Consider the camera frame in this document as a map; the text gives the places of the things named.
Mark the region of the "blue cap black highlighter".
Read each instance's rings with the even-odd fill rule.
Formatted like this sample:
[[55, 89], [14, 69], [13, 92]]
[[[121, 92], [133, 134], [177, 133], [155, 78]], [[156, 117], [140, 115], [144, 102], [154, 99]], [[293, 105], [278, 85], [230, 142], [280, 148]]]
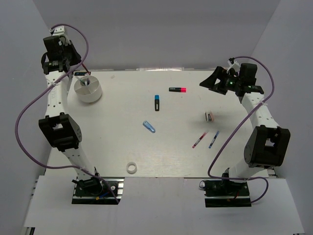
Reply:
[[155, 104], [155, 111], [158, 112], [160, 108], [159, 95], [155, 95], [154, 104]]

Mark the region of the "pink cap black highlighter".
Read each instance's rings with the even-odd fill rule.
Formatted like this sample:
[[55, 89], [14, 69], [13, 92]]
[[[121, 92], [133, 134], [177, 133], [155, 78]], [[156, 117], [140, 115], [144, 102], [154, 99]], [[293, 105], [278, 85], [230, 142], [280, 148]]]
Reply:
[[179, 88], [169, 88], [169, 92], [176, 92], [176, 93], [186, 93], [185, 87], [179, 87]]

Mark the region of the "dark blue gel pen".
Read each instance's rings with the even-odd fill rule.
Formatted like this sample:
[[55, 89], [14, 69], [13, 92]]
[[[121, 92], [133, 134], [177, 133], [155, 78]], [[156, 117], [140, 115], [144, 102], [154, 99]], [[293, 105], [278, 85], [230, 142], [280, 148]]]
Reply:
[[218, 137], [219, 133], [220, 133], [220, 132], [217, 131], [216, 134], [214, 135], [214, 137], [213, 137], [213, 139], [212, 139], [210, 145], [208, 146], [209, 149], [212, 148], [212, 145], [214, 144], [214, 142], [215, 142], [216, 138]]

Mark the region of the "pink white eraser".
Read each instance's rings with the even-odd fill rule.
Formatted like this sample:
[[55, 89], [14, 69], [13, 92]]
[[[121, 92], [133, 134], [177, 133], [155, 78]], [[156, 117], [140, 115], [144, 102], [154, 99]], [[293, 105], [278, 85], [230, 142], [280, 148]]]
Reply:
[[215, 118], [214, 118], [214, 115], [211, 111], [205, 112], [205, 120], [206, 120], [206, 122], [214, 122]]

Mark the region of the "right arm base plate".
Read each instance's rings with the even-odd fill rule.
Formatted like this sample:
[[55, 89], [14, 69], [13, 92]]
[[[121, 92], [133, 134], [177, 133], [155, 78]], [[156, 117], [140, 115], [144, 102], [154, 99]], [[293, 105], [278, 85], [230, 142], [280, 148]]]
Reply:
[[204, 191], [206, 208], [251, 207], [248, 185], [230, 180], [202, 180], [199, 188]]

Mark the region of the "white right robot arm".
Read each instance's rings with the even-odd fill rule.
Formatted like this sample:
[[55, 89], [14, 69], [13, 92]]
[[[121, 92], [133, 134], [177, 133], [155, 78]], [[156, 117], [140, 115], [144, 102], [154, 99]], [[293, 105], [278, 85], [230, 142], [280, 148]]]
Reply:
[[232, 91], [247, 112], [244, 120], [250, 120], [253, 131], [249, 137], [243, 158], [226, 170], [221, 190], [233, 195], [238, 183], [246, 181], [256, 173], [271, 167], [281, 166], [290, 141], [289, 129], [282, 128], [274, 120], [261, 86], [256, 85], [257, 65], [250, 63], [229, 63], [229, 68], [216, 67], [201, 87], [225, 95]]

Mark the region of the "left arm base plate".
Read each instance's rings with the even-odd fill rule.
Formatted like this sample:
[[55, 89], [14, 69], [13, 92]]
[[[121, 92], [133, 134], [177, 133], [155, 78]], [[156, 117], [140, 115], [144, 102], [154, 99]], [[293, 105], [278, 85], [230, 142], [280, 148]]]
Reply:
[[75, 184], [72, 204], [74, 205], [118, 205], [124, 187], [124, 178], [105, 178], [103, 181], [91, 178], [79, 182], [72, 180]]

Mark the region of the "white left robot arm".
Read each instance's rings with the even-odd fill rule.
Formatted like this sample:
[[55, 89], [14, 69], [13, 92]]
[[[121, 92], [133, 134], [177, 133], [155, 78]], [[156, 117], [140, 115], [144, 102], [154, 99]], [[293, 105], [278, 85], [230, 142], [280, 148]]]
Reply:
[[45, 117], [39, 120], [39, 128], [49, 144], [75, 167], [76, 180], [90, 180], [96, 169], [82, 149], [81, 129], [69, 115], [67, 105], [73, 75], [70, 68], [78, 65], [81, 57], [65, 36], [46, 37], [44, 45], [47, 52], [42, 57], [42, 67], [50, 90]]

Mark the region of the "magenta gel pen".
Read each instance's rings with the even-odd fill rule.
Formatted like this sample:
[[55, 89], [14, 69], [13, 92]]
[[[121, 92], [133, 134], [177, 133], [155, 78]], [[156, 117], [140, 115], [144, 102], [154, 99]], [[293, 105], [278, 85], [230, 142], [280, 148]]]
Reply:
[[195, 148], [199, 142], [207, 135], [208, 132], [204, 132], [198, 139], [197, 141], [192, 145], [192, 148]]

